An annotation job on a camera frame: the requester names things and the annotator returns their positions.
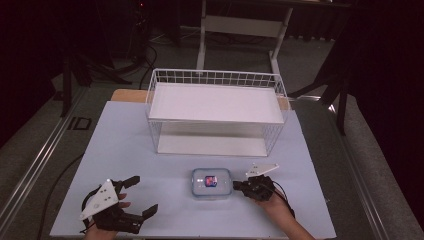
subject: hand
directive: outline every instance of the hand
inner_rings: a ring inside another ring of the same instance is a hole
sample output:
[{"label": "hand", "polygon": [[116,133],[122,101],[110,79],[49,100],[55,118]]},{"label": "hand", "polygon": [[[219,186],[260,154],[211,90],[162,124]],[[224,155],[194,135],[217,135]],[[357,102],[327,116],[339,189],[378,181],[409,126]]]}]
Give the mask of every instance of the hand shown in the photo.
[{"label": "hand", "polygon": [[261,206],[268,217],[276,223],[281,230],[289,237],[289,239],[310,240],[314,239],[309,232],[300,225],[291,214],[287,204],[281,199],[277,193],[273,193],[268,201],[255,201]]},{"label": "hand", "polygon": [[[127,196],[126,193],[118,194],[118,199],[123,200]],[[127,208],[131,205],[130,202],[119,202],[120,208]],[[90,221],[89,227],[84,240],[113,240],[118,232],[116,231],[107,231],[103,229],[98,229],[94,220]]]}]

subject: floor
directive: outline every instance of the floor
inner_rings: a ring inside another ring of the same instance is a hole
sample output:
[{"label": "floor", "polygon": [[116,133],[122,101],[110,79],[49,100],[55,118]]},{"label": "floor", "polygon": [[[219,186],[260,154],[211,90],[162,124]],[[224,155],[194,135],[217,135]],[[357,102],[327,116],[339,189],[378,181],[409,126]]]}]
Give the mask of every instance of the floor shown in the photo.
[{"label": "floor", "polygon": [[[158,38],[151,40],[150,46],[156,54],[149,49],[148,57],[151,61],[156,58],[155,67],[171,69],[196,67],[198,29],[185,28],[183,31],[180,47],[159,34]],[[267,52],[273,48],[274,40],[258,41],[250,37],[231,37],[237,38],[236,44],[229,44],[228,36],[207,36],[205,69],[271,71]],[[310,42],[290,38],[285,40],[278,61],[287,92],[296,91],[314,80],[332,44],[318,40]],[[128,61],[117,60],[116,63],[125,65]],[[49,237],[48,234],[78,167],[78,160],[76,164],[70,165],[63,175],[62,171],[67,164],[84,152],[94,131],[96,119],[101,114],[102,106],[110,99],[113,91],[119,88],[138,88],[146,69],[144,67],[123,76],[132,82],[131,85],[118,85],[93,73],[96,78],[90,88],[74,86],[74,109],[71,116],[61,119],[59,117],[61,103],[49,101],[0,149],[0,206],[5,206],[5,211],[0,216],[2,222],[0,238],[36,238],[41,224],[43,225],[41,239],[56,239]],[[148,87],[148,75],[141,84],[144,89]],[[60,89],[61,75],[52,81]],[[311,91],[308,95],[320,96],[323,90],[324,87]],[[323,182],[323,186],[326,184],[332,186],[329,189],[323,187],[323,191],[330,212],[334,213],[332,218],[337,239],[424,239],[423,231],[403,198],[384,155],[356,106],[354,97],[349,96],[348,99],[345,137],[337,133],[327,133],[320,128],[322,122],[311,118],[314,116],[322,118],[322,121],[334,120],[334,116],[322,114],[325,111],[317,102],[296,104],[303,104],[302,109],[307,109],[299,111],[298,115],[306,123],[302,128],[317,172],[323,171],[318,173],[324,176],[320,181]],[[72,118],[82,121],[92,119],[93,122],[87,130],[68,128],[72,125]],[[332,147],[342,149],[337,154],[349,156],[347,161],[337,161],[338,155],[332,151]],[[41,166],[38,172],[29,171],[34,162]],[[326,174],[325,171],[328,169],[326,170],[325,166],[329,164],[340,171]],[[344,179],[346,183],[340,183],[338,186],[334,181],[339,178]],[[58,179],[57,186],[49,196],[51,186]],[[343,189],[347,185],[352,189]],[[19,192],[16,191],[19,190],[18,186],[27,187]],[[22,196],[16,198],[19,201],[10,202],[10,199],[15,199],[12,195],[14,192],[19,192]],[[45,206],[47,214],[42,220],[41,215]],[[349,208],[359,210],[352,213]]]}]

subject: finger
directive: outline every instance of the finger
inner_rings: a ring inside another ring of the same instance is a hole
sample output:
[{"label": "finger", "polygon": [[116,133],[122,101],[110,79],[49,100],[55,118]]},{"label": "finger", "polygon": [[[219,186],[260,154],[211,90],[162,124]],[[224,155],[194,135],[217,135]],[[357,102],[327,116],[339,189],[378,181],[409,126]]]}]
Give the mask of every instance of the finger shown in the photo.
[{"label": "finger", "polygon": [[120,193],[120,194],[118,194],[118,199],[119,200],[122,200],[122,199],[124,199],[126,197],[127,197],[127,194],[126,193]]},{"label": "finger", "polygon": [[131,205],[131,203],[130,202],[119,202],[119,207],[120,208],[127,208],[127,207],[129,207]]}]

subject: electronic device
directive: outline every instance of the electronic device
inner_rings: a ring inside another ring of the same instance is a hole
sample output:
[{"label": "electronic device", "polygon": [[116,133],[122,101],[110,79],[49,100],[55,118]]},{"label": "electronic device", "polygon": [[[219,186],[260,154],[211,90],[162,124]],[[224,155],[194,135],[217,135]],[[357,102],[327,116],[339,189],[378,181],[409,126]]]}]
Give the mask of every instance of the electronic device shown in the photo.
[{"label": "electronic device", "polygon": [[233,189],[235,191],[243,192],[245,197],[251,198],[256,201],[268,201],[272,194],[277,194],[279,198],[287,205],[290,213],[295,217],[294,210],[291,208],[284,189],[280,186],[284,196],[275,190],[274,181],[269,176],[264,176],[265,172],[272,171],[278,168],[277,164],[253,164],[253,167],[246,173],[248,176],[247,181],[233,181]]},{"label": "electronic device", "polygon": [[[82,203],[80,215],[80,220],[84,222],[86,230],[91,227],[88,218],[92,216],[99,229],[138,234],[143,222],[156,214],[158,205],[155,204],[143,211],[141,216],[128,214],[119,207],[118,194],[122,187],[129,188],[139,182],[139,176],[125,181],[107,179],[102,186],[90,192]],[[93,199],[86,205],[92,196],[94,196]]]}]

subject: small box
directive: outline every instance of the small box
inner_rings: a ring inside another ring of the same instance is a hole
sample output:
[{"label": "small box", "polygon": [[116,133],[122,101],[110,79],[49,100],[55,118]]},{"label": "small box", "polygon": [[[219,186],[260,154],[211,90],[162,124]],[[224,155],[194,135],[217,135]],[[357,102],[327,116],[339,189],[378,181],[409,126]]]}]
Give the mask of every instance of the small box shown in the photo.
[{"label": "small box", "polygon": [[197,168],[192,174],[192,193],[200,200],[226,199],[233,185],[226,168]]}]

